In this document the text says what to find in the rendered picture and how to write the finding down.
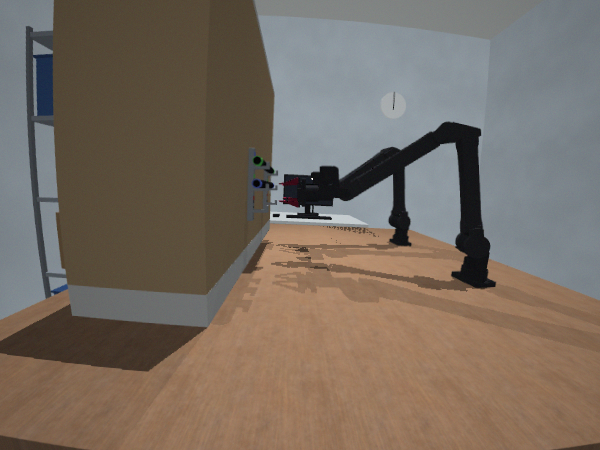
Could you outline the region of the black bar with blue ends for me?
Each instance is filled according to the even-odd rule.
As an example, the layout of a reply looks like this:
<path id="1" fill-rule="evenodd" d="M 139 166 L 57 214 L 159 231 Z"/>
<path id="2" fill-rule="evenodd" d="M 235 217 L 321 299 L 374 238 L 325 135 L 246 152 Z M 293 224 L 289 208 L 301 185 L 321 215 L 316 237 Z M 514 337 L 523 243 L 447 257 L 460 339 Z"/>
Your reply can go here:
<path id="1" fill-rule="evenodd" d="M 267 181 L 263 181 L 260 179 L 254 179 L 252 181 L 252 186 L 254 188 L 265 188 L 265 184 L 269 184 L 269 188 L 274 188 L 274 183 L 267 182 Z"/>

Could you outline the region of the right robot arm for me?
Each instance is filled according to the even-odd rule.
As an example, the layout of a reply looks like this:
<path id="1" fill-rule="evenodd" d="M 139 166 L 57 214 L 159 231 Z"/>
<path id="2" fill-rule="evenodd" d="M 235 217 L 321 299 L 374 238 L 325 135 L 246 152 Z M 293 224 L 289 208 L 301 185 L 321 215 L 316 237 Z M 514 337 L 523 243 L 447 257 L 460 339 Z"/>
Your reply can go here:
<path id="1" fill-rule="evenodd" d="M 399 151 L 400 149 L 394 147 L 382 149 L 379 153 L 377 153 L 377 156 L 372 157 L 358 168 L 339 179 L 339 187 L 353 180 L 355 177 L 362 175 Z M 328 185 L 319 182 L 319 178 L 320 172 L 313 172 L 313 184 Z M 396 228 L 395 234 L 393 234 L 393 239 L 390 238 L 389 241 L 398 246 L 411 246 L 412 243 L 408 242 L 409 236 L 407 236 L 409 230 L 408 227 L 410 226 L 411 220 L 408 217 L 408 212 L 406 212 L 405 208 L 405 168 L 402 168 L 393 174 L 393 208 L 391 210 L 391 215 L 388 222 L 391 226 Z"/>

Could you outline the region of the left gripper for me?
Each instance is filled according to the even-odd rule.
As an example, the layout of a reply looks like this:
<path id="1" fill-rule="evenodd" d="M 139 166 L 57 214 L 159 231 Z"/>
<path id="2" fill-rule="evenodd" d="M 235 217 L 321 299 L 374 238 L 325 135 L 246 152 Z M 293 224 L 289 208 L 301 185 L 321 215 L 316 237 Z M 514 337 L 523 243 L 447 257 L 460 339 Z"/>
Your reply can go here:
<path id="1" fill-rule="evenodd" d="M 302 179 L 302 184 L 300 184 L 300 178 L 290 180 L 288 182 L 281 183 L 284 184 L 299 184 L 299 202 L 298 201 L 283 201 L 283 203 L 290 204 L 297 208 L 300 208 L 300 202 L 302 202 L 302 207 L 306 207 L 306 200 L 320 200 L 320 185 L 306 185 L 306 179 Z"/>

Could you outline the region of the black bar with green ends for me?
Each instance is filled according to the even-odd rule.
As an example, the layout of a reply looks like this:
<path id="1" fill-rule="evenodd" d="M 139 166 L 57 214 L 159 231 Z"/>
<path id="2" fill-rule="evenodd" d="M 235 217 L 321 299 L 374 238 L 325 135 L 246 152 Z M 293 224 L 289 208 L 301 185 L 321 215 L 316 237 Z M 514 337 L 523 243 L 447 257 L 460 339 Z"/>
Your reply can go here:
<path id="1" fill-rule="evenodd" d="M 253 157 L 252 161 L 257 166 L 266 166 L 266 162 L 260 156 Z M 270 170 L 265 170 L 265 171 L 267 171 L 270 174 L 275 173 L 275 170 L 271 166 L 270 166 Z"/>

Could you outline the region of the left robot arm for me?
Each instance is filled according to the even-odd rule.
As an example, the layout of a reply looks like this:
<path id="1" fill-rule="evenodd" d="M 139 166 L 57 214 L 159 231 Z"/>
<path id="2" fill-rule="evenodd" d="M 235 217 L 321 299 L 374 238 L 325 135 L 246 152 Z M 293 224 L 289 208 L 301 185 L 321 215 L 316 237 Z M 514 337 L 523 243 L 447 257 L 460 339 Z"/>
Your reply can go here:
<path id="1" fill-rule="evenodd" d="M 319 182 L 322 182 L 322 184 L 332 184 L 320 185 L 320 191 L 318 191 L 320 200 L 333 201 L 333 196 L 335 196 L 335 198 L 340 198 L 342 201 L 349 201 L 351 197 L 355 198 L 372 186 L 433 151 L 440 144 L 456 143 L 460 185 L 461 230 L 455 239 L 455 248 L 468 256 L 464 257 L 461 271 L 452 271 L 451 276 L 475 288 L 495 287 L 496 282 L 487 278 L 490 242 L 484 237 L 481 219 L 478 160 L 478 136 L 481 136 L 481 129 L 456 122 L 444 122 L 439 127 L 434 132 L 430 131 L 417 141 L 340 188 L 339 169 L 336 166 L 320 166 Z M 453 140 L 449 141 L 449 139 Z"/>

